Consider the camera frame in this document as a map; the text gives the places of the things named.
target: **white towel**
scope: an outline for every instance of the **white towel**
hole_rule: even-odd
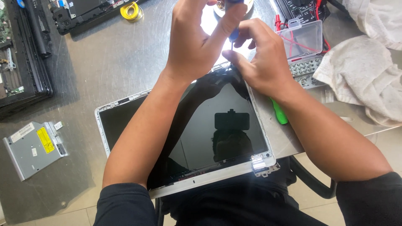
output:
[[[402,50],[402,0],[343,0],[359,29],[390,49]]]
[[[366,115],[385,126],[402,125],[402,70],[379,41],[366,35],[329,51],[313,77],[328,84],[339,101],[366,106]]]

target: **right hand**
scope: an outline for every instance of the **right hand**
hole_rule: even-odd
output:
[[[260,19],[242,21],[239,37],[234,46],[241,47],[247,39],[252,39],[249,49],[256,48],[256,55],[249,62],[243,55],[225,50],[222,55],[234,64],[245,81],[260,93],[274,99],[286,94],[295,81],[289,70],[283,40]]]

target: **yellow label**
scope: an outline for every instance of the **yellow label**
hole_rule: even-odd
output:
[[[38,134],[39,139],[41,140],[46,153],[50,153],[51,151],[53,151],[54,146],[53,143],[51,142],[49,135],[46,132],[46,129],[42,127],[40,130],[36,131],[36,133]]]

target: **left hand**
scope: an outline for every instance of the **left hand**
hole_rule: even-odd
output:
[[[173,9],[169,57],[164,73],[174,82],[190,84],[207,74],[221,54],[222,47],[243,19],[247,6],[237,4],[225,13],[212,35],[201,28],[205,5],[214,0],[179,0]]]

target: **clear plastic box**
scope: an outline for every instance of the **clear plastic box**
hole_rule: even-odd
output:
[[[313,57],[322,52],[322,21],[301,25],[298,18],[288,21],[288,29],[277,31],[285,44],[288,62]]]

